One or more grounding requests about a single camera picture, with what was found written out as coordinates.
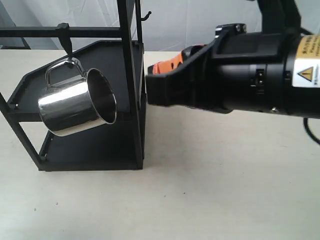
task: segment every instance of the white wall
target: white wall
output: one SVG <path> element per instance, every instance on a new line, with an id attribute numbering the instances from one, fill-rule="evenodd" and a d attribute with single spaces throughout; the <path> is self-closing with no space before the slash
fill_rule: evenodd
<path id="1" fill-rule="evenodd" d="M 17 26 L 119 26 L 116 0 L 1 0 Z M 320 1 L 296 0 L 302 25 L 319 33 Z M 227 23 L 246 23 L 249 32 L 259 31 L 261 15 L 255 1 L 246 0 L 143 0 L 142 15 L 152 11 L 143 22 L 147 51 L 179 51 L 186 46 L 210 42 L 215 27 Z M 27 39 L 31 48 L 56 49 L 57 39 Z M 81 48 L 94 41 L 73 39 Z"/>

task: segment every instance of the mug handle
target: mug handle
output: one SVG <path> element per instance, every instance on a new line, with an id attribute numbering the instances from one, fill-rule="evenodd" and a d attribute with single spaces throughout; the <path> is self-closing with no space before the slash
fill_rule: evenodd
<path id="1" fill-rule="evenodd" d="M 78 69 L 81 77 L 85 76 L 85 70 L 82 67 L 81 62 L 77 58 L 75 58 L 75 57 L 73 57 L 71 59 L 65 58 L 65 59 L 62 59 L 60 61 L 55 62 L 54 64 L 49 66 L 47 68 L 47 70 L 45 71 L 45 80 L 46 80 L 46 87 L 47 88 L 49 88 L 51 86 L 51 79 L 50 79 L 51 71 L 56 69 L 56 68 L 58 68 L 58 67 L 61 67 L 61 66 L 65 65 L 65 64 L 72 64 L 72 65 L 76 66 L 76 68 Z"/>

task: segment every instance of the warning label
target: warning label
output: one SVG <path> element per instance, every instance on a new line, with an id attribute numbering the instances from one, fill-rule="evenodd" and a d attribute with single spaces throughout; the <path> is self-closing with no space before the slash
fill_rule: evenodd
<path id="1" fill-rule="evenodd" d="M 320 88 L 320 35 L 304 36 L 296 52 L 292 86 Z"/>

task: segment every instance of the yellow warning triangle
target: yellow warning triangle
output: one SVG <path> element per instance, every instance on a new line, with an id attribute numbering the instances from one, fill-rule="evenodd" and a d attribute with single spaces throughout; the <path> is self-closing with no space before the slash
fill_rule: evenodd
<path id="1" fill-rule="evenodd" d="M 314 73 L 314 67 L 312 66 L 301 72 L 298 72 L 298 75 L 308 80 L 309 82 L 312 82 L 313 73 Z"/>

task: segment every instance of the black metal rack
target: black metal rack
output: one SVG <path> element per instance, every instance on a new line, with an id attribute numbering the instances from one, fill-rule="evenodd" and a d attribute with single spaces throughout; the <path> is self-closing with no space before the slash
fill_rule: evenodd
<path id="1" fill-rule="evenodd" d="M 134 6 L 137 41 L 133 41 L 131 35 Z M 92 64 L 91 58 L 97 57 L 106 65 L 96 66 L 97 61 L 94 62 L 94 67 L 106 69 L 103 74 L 117 98 L 115 124 L 65 137 L 48 131 L 38 153 L 20 122 L 41 121 L 37 99 L 45 84 L 43 75 L 51 63 L 26 74 L 7 102 L 0 93 L 2 114 L 40 171 L 138 170 L 143 167 L 147 100 L 141 24 L 144 19 L 140 0 L 117 0 L 117 7 L 120 27 L 70 27 L 67 31 L 69 38 L 121 38 L 121 41 L 101 40 L 74 52 L 74 56 L 83 58 L 87 65 Z M 3 38 L 58 38 L 60 33 L 56 27 L 0 28 Z"/>

